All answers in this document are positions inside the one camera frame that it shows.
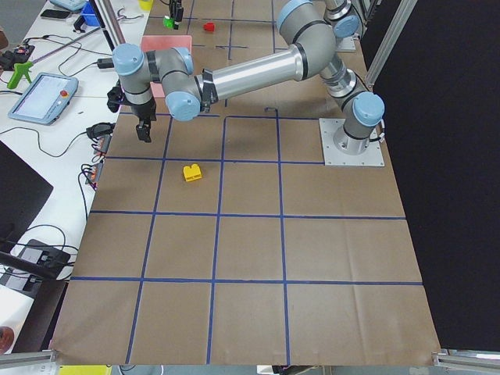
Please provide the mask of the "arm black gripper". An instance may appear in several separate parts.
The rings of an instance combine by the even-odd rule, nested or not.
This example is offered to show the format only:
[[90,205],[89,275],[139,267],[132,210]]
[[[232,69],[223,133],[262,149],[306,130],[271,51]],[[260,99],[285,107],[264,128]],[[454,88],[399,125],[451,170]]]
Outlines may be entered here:
[[138,94],[125,91],[119,81],[107,93],[107,106],[112,113],[117,113],[120,106],[129,106],[132,113],[139,119],[136,126],[139,141],[151,143],[151,125],[156,121],[156,101],[152,89],[148,86]]
[[178,30],[184,15],[184,7],[181,0],[169,0],[170,15],[173,16],[173,29]]

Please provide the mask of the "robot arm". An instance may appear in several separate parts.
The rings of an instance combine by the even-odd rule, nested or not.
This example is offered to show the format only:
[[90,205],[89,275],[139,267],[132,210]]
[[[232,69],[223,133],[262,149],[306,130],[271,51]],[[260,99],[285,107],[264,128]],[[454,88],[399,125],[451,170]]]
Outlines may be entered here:
[[[177,30],[184,17],[182,1],[162,1],[169,8],[169,14],[163,17],[163,26]],[[363,22],[351,1],[324,1],[323,20],[329,23],[337,39],[350,38],[363,32]]]
[[137,45],[121,44],[112,52],[119,83],[108,93],[111,112],[127,105],[138,118],[140,140],[149,142],[156,119],[153,83],[162,86],[170,115],[179,121],[207,113],[211,105],[285,81],[321,76],[329,95],[345,114],[334,142],[347,155],[360,155],[373,141],[373,129],[382,124],[382,98],[363,88],[355,72],[337,53],[338,40],[352,36],[359,17],[349,1],[328,1],[323,16],[311,1],[289,1],[277,17],[277,30],[287,49],[259,59],[193,73],[191,53],[173,47],[144,52]]

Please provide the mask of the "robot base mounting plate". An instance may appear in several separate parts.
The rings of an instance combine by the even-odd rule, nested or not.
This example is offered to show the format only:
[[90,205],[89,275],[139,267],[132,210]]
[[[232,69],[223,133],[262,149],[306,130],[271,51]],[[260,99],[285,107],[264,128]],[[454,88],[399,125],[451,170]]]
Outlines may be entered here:
[[379,141],[373,141],[375,130],[363,140],[347,135],[344,119],[320,118],[320,138],[325,166],[377,167],[385,166]]

